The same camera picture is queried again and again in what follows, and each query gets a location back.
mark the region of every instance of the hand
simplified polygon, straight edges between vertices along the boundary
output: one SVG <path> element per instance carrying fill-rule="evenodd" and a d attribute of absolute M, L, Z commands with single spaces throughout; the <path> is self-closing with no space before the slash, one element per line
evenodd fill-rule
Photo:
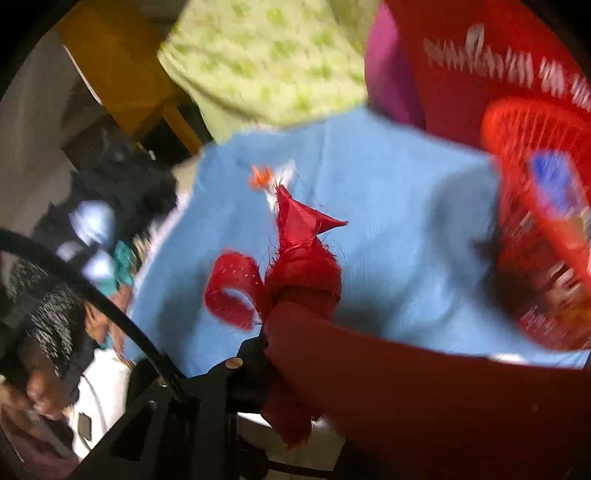
<path fill-rule="evenodd" d="M 22 349 L 21 358 L 30 373 L 27 391 L 22 392 L 8 383 L 0 385 L 0 408 L 12 422 L 29 435 L 43 439 L 37 426 L 26 412 L 35 410 L 52 420 L 62 417 L 62 410 L 69 403 L 69 396 L 54 372 L 53 364 L 34 342 Z"/>

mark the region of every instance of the white object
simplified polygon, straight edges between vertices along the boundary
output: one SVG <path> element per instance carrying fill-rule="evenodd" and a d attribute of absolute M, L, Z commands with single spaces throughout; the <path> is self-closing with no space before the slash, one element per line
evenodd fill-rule
<path fill-rule="evenodd" d="M 79 458 L 83 459 L 89 453 L 78 435 L 80 413 L 84 413 L 92 421 L 92 439 L 87 440 L 87 444 L 93 448 L 124 414 L 130 374 L 131 369 L 119 361 L 114 350 L 95 351 L 95 359 L 84 372 L 88 382 L 84 378 L 80 379 L 80 398 L 68 417 L 68 424 L 74 431 L 72 447 Z"/>

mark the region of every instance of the blue cloth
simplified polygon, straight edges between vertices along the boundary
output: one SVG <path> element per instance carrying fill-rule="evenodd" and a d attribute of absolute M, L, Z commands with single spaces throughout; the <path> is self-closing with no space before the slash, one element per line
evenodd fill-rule
<path fill-rule="evenodd" d="M 223 249 L 251 255 L 266 269 L 277 234 L 264 195 L 249 188 L 248 177 L 252 164 L 274 168 L 289 160 L 297 168 L 294 198 L 349 221 L 324 236 L 343 268 L 336 323 L 439 351 L 517 353 L 533 364 L 583 366 L 588 352 L 534 344 L 496 300 L 487 244 L 498 178 L 486 154 L 359 108 L 206 149 L 191 203 L 133 310 L 138 326 L 186 375 L 234 356 L 256 334 L 212 317 L 203 292 Z M 127 354 L 141 357 L 131 342 Z"/>

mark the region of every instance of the yellow green cloth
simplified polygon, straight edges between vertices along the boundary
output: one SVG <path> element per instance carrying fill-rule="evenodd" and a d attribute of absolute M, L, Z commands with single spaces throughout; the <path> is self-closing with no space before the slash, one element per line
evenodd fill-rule
<path fill-rule="evenodd" d="M 158 58 L 214 139 L 345 111 L 367 92 L 378 0 L 189 0 Z"/>

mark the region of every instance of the person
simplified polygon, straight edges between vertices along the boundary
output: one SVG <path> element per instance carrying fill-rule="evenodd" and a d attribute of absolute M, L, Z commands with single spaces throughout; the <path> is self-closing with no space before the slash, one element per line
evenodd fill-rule
<path fill-rule="evenodd" d="M 123 333 L 70 287 L 40 267 L 18 261 L 10 273 L 9 298 L 16 303 L 32 291 L 41 292 L 19 347 L 29 379 L 23 390 L 11 385 L 9 378 L 0 381 L 0 437 L 4 434 L 0 449 L 4 443 L 5 449 L 16 452 L 34 478 L 60 480 L 79 463 L 71 449 L 73 432 L 64 409 L 78 399 L 77 386 L 99 347 L 97 340 L 104 342 L 109 333 L 115 348 L 122 349 Z M 131 287 L 122 283 L 110 298 L 125 310 Z M 55 439 L 48 438 L 37 416 L 51 421 L 51 430 L 67 450 L 65 455 L 57 451 Z"/>

